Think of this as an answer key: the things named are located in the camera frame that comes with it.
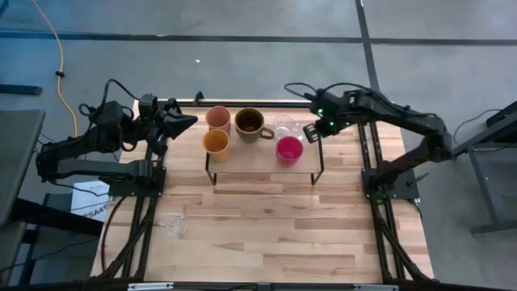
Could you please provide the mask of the terracotta pink plastic cup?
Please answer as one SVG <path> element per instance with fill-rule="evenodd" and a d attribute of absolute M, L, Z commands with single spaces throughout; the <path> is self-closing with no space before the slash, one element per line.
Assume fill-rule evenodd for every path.
<path fill-rule="evenodd" d="M 223 106 L 215 106 L 207 110 L 205 120 L 210 130 L 220 129 L 231 134 L 231 112 Z"/>

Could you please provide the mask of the red mug with white handle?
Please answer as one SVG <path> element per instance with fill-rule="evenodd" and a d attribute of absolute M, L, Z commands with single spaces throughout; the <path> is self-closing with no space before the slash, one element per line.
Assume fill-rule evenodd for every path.
<path fill-rule="evenodd" d="M 294 166 L 303 153 L 304 146 L 296 137 L 281 137 L 275 146 L 277 161 L 282 167 Z"/>

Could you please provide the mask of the brown ceramic mug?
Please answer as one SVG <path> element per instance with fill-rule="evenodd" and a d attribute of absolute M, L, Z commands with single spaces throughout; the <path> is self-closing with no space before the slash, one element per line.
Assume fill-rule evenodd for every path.
<path fill-rule="evenodd" d="M 255 108 L 243 108 L 236 114 L 234 122 L 238 136 L 245 143 L 254 143 L 259 138 L 275 138 L 275 132 L 265 126 L 263 114 Z"/>

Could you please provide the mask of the dark grey metal desk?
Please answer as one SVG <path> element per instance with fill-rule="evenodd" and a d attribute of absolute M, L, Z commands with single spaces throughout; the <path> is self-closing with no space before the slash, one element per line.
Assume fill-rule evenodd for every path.
<path fill-rule="evenodd" d="M 452 151 L 455 158 L 469 156 L 490 215 L 473 235 L 517 230 L 517 101 L 493 112 L 480 133 Z"/>

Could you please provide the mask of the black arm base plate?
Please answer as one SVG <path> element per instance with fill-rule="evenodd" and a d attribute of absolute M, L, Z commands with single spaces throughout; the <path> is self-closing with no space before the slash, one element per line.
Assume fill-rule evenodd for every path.
<path fill-rule="evenodd" d="M 141 181 L 121 181 L 112 183 L 108 195 L 113 197 L 135 196 L 135 197 L 161 197 L 164 192 L 166 168 L 154 167 L 152 176 Z"/>
<path fill-rule="evenodd" d="M 373 200 L 414 200 L 419 198 L 417 181 L 413 170 L 406 171 L 387 186 L 377 186 L 374 182 L 376 169 L 361 171 L 364 195 Z"/>

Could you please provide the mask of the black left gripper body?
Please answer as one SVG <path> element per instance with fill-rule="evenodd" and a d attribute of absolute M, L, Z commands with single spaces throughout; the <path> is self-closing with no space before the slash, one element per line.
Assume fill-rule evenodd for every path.
<path fill-rule="evenodd" d="M 168 146 L 167 139 L 170 134 L 166 130 L 166 118 L 169 111 L 165 108 L 140 110 L 139 115 L 139 140 L 146 141 L 150 150 L 158 155 L 164 155 Z"/>

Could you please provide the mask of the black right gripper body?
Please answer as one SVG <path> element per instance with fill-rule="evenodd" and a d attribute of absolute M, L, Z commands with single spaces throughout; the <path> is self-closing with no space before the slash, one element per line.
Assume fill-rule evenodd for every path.
<path fill-rule="evenodd" d="M 317 91 L 315 95 L 309 95 L 311 104 L 309 111 L 318 119 L 314 121 L 320 137 L 328 137 L 339 134 L 343 129 L 353 125 L 348 120 L 352 112 L 348 111 L 350 100 L 341 98 L 326 91 Z"/>

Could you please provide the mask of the silver aluminium bracket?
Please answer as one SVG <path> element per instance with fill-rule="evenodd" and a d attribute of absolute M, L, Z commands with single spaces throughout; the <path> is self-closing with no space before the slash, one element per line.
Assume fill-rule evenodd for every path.
<path fill-rule="evenodd" d="M 173 288 L 172 282 L 147 282 L 129 284 L 127 291 L 165 291 Z"/>
<path fill-rule="evenodd" d="M 396 285 L 354 285 L 354 291 L 400 291 Z"/>

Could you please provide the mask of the wooden shelf with black frame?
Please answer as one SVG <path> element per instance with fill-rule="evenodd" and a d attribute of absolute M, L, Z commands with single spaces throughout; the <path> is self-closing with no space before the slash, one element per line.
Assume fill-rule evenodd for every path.
<path fill-rule="evenodd" d="M 304 146 L 304 152 L 296 164 L 283 167 L 275 155 L 275 140 L 259 138 L 255 143 L 245 143 L 231 127 L 229 157 L 224 162 L 215 162 L 206 156 L 205 170 L 210 174 L 213 184 L 222 174 L 306 174 L 311 175 L 315 184 L 323 171 L 322 144 Z"/>

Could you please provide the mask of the yellow plastic cup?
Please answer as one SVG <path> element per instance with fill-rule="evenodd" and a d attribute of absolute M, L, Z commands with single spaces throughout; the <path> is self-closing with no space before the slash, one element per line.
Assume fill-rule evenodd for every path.
<path fill-rule="evenodd" d="M 229 135 L 221 129 L 211 129 L 204 134 L 202 145 L 214 162 L 225 162 L 229 158 Z"/>

